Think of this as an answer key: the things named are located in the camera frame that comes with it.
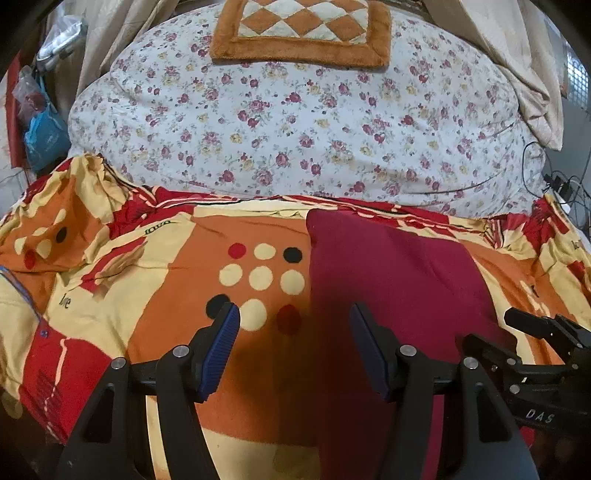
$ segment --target cream dot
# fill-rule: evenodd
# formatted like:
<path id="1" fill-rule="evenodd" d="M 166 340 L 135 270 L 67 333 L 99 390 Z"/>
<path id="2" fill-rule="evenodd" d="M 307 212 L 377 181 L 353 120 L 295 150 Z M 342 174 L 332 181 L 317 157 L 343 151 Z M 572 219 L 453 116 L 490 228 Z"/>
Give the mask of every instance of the cream dot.
<path id="1" fill-rule="evenodd" d="M 248 283 L 258 291 L 266 290 L 273 282 L 273 272 L 269 267 L 256 267 L 248 275 Z"/>
<path id="2" fill-rule="evenodd" d="M 260 330 L 267 321 L 267 309 L 259 299 L 250 299 L 240 307 L 240 328 L 247 332 Z"/>
<path id="3" fill-rule="evenodd" d="M 23 236 L 21 238 L 17 238 L 14 241 L 14 251 L 17 253 L 17 255 L 22 254 L 22 249 L 25 246 L 25 241 L 27 240 L 26 236 Z"/>
<path id="4" fill-rule="evenodd" d="M 269 260 L 275 256 L 276 251 L 272 245 L 258 244 L 254 249 L 254 254 L 259 260 Z"/>
<path id="5" fill-rule="evenodd" d="M 230 263 L 220 270 L 220 283 L 225 287 L 236 285 L 242 278 L 242 267 L 235 263 Z"/>
<path id="6" fill-rule="evenodd" d="M 35 230 L 33 232 L 33 236 L 41 236 L 43 235 L 45 232 L 47 232 L 47 228 L 44 226 L 39 227 L 37 230 Z"/>
<path id="7" fill-rule="evenodd" d="M 2 406 L 9 417 L 15 420 L 22 417 L 22 403 L 13 398 L 7 391 L 2 392 Z"/>
<path id="8" fill-rule="evenodd" d="M 62 208 L 59 212 L 57 212 L 56 219 L 53 220 L 53 225 L 57 225 L 60 222 L 63 222 L 66 218 L 66 209 Z"/>
<path id="9" fill-rule="evenodd" d="M 281 276 L 280 285 L 288 295 L 299 295 L 304 290 L 306 281 L 297 270 L 288 270 Z"/>
<path id="10" fill-rule="evenodd" d="M 37 250 L 37 253 L 41 258 L 47 259 L 47 257 L 49 257 L 49 254 L 51 253 L 51 240 L 49 240 L 48 238 L 46 238 L 45 240 L 41 240 L 35 250 Z"/>

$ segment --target blue gripper pad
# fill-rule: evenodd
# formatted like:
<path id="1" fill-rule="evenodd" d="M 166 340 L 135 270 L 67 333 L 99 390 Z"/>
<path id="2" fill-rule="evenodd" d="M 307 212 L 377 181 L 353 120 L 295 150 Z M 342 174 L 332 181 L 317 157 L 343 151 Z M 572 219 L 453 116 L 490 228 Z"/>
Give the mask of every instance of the blue gripper pad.
<path id="1" fill-rule="evenodd" d="M 391 401 L 391 381 L 398 368 L 398 340 L 389 329 L 375 323 L 367 307 L 360 303 L 351 307 L 349 325 L 373 391 Z"/>
<path id="2" fill-rule="evenodd" d="M 197 391 L 203 401 L 217 390 L 239 328 L 240 311 L 233 303 L 226 303 L 208 327 L 213 340 L 203 360 L 201 383 Z"/>

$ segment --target orange blanket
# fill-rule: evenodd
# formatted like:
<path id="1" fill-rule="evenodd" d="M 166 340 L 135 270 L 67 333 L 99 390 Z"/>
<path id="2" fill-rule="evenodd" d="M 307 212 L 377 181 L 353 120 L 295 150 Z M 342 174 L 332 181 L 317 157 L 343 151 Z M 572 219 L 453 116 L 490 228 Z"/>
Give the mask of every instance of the orange blanket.
<path id="1" fill-rule="evenodd" d="M 0 222 L 0 265 L 41 316 L 0 277 L 0 380 L 12 399 L 3 397 L 4 407 L 18 416 L 22 403 L 64 442 L 111 358 L 159 358 L 231 299 L 241 332 L 220 390 L 198 410 L 220 476 L 319 478 L 306 222 L 319 209 L 463 245 L 502 327 L 515 306 L 591 328 L 591 257 L 549 198 L 532 217 L 474 220 L 345 199 L 239 201 L 135 187 L 86 155 L 32 185 Z M 545 342 L 511 333 L 525 363 L 558 361 Z M 155 467 L 166 478 L 152 400 L 148 412 Z"/>

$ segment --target floral bedsheet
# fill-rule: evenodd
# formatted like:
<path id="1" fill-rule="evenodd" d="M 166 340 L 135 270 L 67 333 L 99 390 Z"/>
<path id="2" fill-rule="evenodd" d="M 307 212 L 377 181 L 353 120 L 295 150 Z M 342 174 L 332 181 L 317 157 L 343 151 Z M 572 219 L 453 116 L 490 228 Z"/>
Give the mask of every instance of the floral bedsheet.
<path id="1" fill-rule="evenodd" d="M 449 215 L 529 212 L 533 134 L 492 61 L 392 9 L 382 72 L 213 64 L 221 5 L 175 17 L 126 48 L 70 113 L 71 154 L 127 178 L 240 197 L 385 200 Z M 539 193 L 543 155 L 525 156 Z"/>

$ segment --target beige curtain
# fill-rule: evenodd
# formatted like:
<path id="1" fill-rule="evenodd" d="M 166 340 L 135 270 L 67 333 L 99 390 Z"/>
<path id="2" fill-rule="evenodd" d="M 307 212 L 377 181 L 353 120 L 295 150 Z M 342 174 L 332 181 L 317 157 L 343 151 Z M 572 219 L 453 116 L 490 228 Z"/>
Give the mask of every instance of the beige curtain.
<path id="1" fill-rule="evenodd" d="M 51 75 L 57 108 L 67 119 L 76 96 L 109 71 L 119 53 L 138 35 L 173 14 L 178 0 L 76 0 L 66 4 L 69 15 L 88 22 L 86 47 L 60 62 Z M 51 28 L 52 16 L 48 27 Z"/>
<path id="2" fill-rule="evenodd" d="M 433 21 L 480 47 L 513 85 L 540 144 L 562 148 L 560 84 L 544 15 L 530 0 L 424 0 Z"/>

